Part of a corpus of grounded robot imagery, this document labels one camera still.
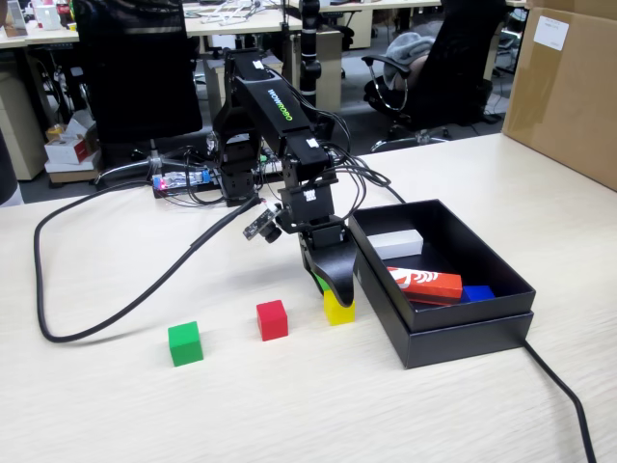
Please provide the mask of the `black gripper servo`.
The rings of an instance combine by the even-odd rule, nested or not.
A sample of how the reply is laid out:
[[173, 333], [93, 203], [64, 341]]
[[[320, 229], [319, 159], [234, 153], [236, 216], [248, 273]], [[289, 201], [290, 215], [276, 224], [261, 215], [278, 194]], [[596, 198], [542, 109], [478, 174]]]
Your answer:
[[357, 247], [345, 222], [335, 215], [295, 225], [302, 263], [319, 292], [331, 290], [338, 304], [350, 307], [355, 300], [354, 269]]

